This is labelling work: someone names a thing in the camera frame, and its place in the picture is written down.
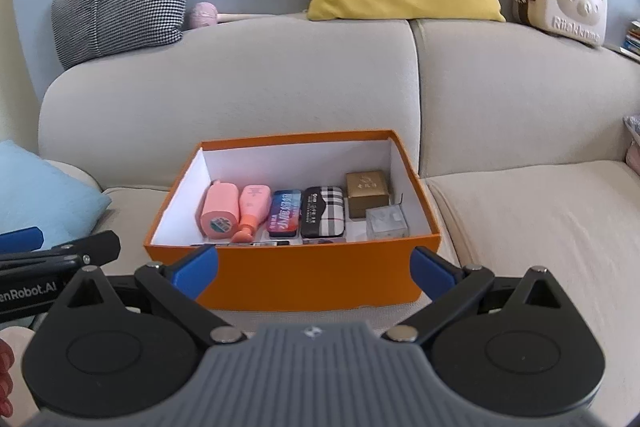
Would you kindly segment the person's left hand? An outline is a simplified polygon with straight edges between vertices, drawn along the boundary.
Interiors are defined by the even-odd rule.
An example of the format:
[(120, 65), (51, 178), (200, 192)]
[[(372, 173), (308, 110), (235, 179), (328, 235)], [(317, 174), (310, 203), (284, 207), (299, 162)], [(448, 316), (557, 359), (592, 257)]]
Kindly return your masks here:
[(1, 418), (21, 426), (38, 412), (22, 371), (25, 350), (35, 332), (23, 326), (1, 331)]

